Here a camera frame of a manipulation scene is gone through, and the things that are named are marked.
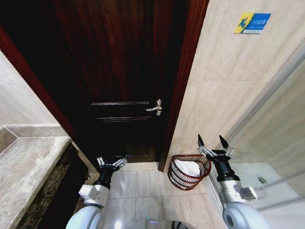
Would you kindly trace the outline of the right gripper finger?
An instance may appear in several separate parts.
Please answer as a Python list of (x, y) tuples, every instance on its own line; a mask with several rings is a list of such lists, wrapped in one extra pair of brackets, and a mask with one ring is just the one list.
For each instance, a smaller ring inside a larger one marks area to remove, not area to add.
[(223, 147), (223, 151), (225, 151), (225, 155), (232, 157), (234, 149), (229, 146), (228, 142), (221, 135), (219, 135), (219, 138)]
[(210, 149), (206, 148), (203, 142), (203, 139), (198, 134), (198, 149), (197, 149), (202, 155), (204, 156), (210, 156), (213, 157), (214, 153)]

